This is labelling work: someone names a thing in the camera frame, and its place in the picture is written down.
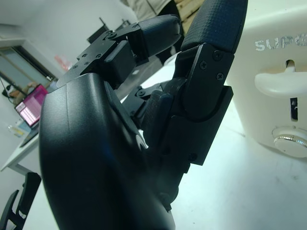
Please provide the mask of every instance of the white table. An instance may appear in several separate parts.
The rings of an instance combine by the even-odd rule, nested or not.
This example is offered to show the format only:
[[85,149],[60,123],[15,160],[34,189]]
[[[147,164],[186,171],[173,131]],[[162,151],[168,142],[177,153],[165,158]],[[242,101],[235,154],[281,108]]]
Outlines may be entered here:
[[27,173],[31,172],[31,170],[23,167],[19,164],[19,162],[25,158],[30,152],[32,152],[35,148],[38,147],[38,138],[39,134],[33,137],[26,145],[20,148],[20,145],[15,149],[12,155],[8,158],[5,164],[1,168],[1,172],[6,168],[13,169],[14,171],[21,173],[22,175],[26,175]]
[[[164,67],[143,86],[173,70]],[[177,230],[305,230],[306,191],[307,161],[246,137],[231,102],[204,165],[192,165],[182,178],[172,212]],[[42,185],[24,226],[40,229],[58,229]]]

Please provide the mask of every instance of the beige clothing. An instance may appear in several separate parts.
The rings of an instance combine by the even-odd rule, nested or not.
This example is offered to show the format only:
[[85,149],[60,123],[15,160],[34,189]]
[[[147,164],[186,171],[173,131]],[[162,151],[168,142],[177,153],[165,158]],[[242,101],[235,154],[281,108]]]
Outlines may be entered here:
[[139,22],[157,16],[171,0],[121,0],[136,14]]
[[[29,89],[30,89],[30,87],[26,86],[26,87],[23,88],[23,92],[28,94]],[[18,94],[18,96],[16,98],[14,98],[13,104],[18,105],[24,98],[25,98],[25,95],[20,92]]]

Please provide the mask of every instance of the black textured grip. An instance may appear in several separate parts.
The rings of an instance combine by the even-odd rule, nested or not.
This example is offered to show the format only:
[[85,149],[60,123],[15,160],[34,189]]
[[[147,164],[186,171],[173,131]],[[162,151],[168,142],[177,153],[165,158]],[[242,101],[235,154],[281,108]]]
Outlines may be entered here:
[[248,0],[205,0],[182,43],[181,51],[208,43],[235,53],[245,21]]

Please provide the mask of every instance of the black object on desk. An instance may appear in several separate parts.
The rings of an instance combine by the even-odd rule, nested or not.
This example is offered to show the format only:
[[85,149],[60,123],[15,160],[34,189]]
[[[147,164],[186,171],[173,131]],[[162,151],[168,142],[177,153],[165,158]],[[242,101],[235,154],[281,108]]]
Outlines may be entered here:
[[17,197],[19,190],[16,190],[15,192],[13,192],[8,202],[6,203],[6,206],[4,208],[4,211],[2,213],[1,220],[0,220],[0,230],[6,230],[8,220],[12,221],[16,225],[14,230],[23,229],[26,218],[23,218],[20,215],[20,212],[24,215],[28,215],[40,182],[41,182],[41,178],[37,173],[29,172],[25,176],[25,183],[23,184],[24,189],[20,197],[16,212],[15,213],[13,212],[12,207],[13,207],[13,204],[15,202],[15,199]]

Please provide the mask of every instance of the laptop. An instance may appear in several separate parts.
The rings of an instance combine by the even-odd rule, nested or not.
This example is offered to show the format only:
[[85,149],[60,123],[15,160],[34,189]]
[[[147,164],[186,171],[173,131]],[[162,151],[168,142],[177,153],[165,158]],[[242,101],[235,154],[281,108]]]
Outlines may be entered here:
[[24,139],[20,148],[25,146],[30,140],[32,140],[39,131],[38,122],[40,119],[40,112],[42,104],[48,91],[39,84],[35,89],[29,93],[22,102],[15,106],[16,112],[22,117],[22,119],[31,128],[31,132]]

